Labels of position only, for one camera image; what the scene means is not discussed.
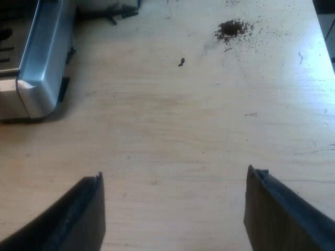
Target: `black plastic object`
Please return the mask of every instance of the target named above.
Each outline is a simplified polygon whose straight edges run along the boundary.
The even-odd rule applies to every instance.
[[[114,16],[121,15],[122,18],[132,17],[138,15],[138,7],[134,7],[127,4],[122,4],[121,9],[118,9],[119,3],[116,2],[109,6],[106,10],[96,10],[90,13],[81,13],[78,10],[79,17],[83,19],[93,19],[93,18],[102,18],[105,17],[109,19],[114,25],[117,25],[117,21],[114,19]]]
[[[335,222],[269,174],[249,166],[244,224],[254,251],[335,250]]]
[[[106,231],[103,175],[84,177],[1,251],[98,251]]]

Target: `wooden table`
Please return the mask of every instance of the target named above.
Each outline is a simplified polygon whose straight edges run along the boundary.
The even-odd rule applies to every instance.
[[[217,42],[233,18],[250,41]],[[0,125],[0,239],[98,171],[102,250],[251,250],[249,164],[335,219],[335,76],[312,1],[147,0],[75,38],[57,111]]]

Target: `stain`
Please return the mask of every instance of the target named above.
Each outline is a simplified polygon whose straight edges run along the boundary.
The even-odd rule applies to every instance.
[[[91,96],[93,96],[94,94],[96,94],[96,90],[95,90],[94,92],[86,93],[86,97],[91,97]]]
[[[258,117],[258,113],[249,113],[249,114],[244,114],[244,116],[252,116],[252,117]]]
[[[245,38],[244,34],[247,33],[248,30],[253,30],[254,28],[254,26],[250,25],[248,22],[240,21],[238,19],[232,19],[227,22],[223,22],[219,24],[218,27],[219,30],[214,33],[214,36],[217,37],[219,41],[223,40],[225,43],[228,43],[231,39],[235,38],[239,40],[240,38],[238,37]]]
[[[204,53],[203,55],[207,55],[208,51],[215,50],[218,48],[218,43],[215,43],[213,41],[207,42],[204,45]]]

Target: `dark object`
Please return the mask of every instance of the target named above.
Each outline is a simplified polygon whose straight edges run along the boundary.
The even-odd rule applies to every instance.
[[[114,19],[114,16],[116,15],[122,15],[122,18],[127,18],[127,17],[131,17],[131,16],[135,16],[138,14],[138,8],[133,7],[131,5],[127,5],[127,4],[122,4],[121,9],[117,9],[119,6],[119,3],[116,2],[114,4],[112,4],[111,6],[109,6],[106,10],[104,11],[94,11],[94,12],[90,12],[90,13],[80,13],[79,12],[79,16],[84,18],[84,19],[93,19],[93,18],[108,18],[114,25],[117,25],[117,22]]]
[[[66,90],[68,89],[69,82],[70,82],[69,77],[63,77],[61,88],[59,89],[58,102],[63,102]]]
[[[215,32],[218,40],[229,42],[230,39],[245,34],[248,31],[248,24],[239,20],[230,20],[219,24],[219,30]]]
[[[105,235],[103,175],[84,177],[42,215],[0,242],[0,251],[100,250]]]
[[[136,16],[138,15],[138,11],[134,11],[134,12],[123,12],[121,13],[121,17],[122,19],[125,19],[127,17],[132,17],[132,16]]]
[[[76,48],[75,46],[72,46],[70,48],[70,51],[68,52],[68,56],[66,57],[66,64],[69,64],[74,56],[74,54],[76,53]]]
[[[244,224],[254,251],[335,250],[335,222],[269,174],[249,166]]]
[[[335,13],[335,1],[333,0],[313,0],[317,14]]]
[[[182,58],[182,60],[181,60],[181,62],[180,62],[180,64],[178,66],[183,66],[184,63],[185,63],[185,59]]]
[[[330,26],[330,28],[329,28],[329,31],[328,31],[328,33],[327,33],[327,35],[326,35],[326,37],[325,37],[325,40],[327,40],[327,38],[328,38],[328,36],[329,36],[329,34],[330,34],[332,28],[334,27],[334,24],[335,24],[335,18],[334,18],[333,23],[331,24],[331,26]]]

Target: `scratch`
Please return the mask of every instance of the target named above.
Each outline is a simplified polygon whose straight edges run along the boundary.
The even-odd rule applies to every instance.
[[[307,153],[318,153],[323,151],[335,151],[335,148],[331,149],[321,149],[321,150],[315,150],[315,151],[309,151],[309,152],[303,152],[303,153],[295,153],[294,155],[301,155],[301,154],[307,154]]]
[[[257,116],[258,116],[258,113],[255,112],[255,113],[244,114],[244,116],[253,116],[253,117],[257,117]]]
[[[299,52],[299,57],[301,58],[300,64],[302,64],[302,61],[303,61],[304,57],[300,54],[300,52]]]

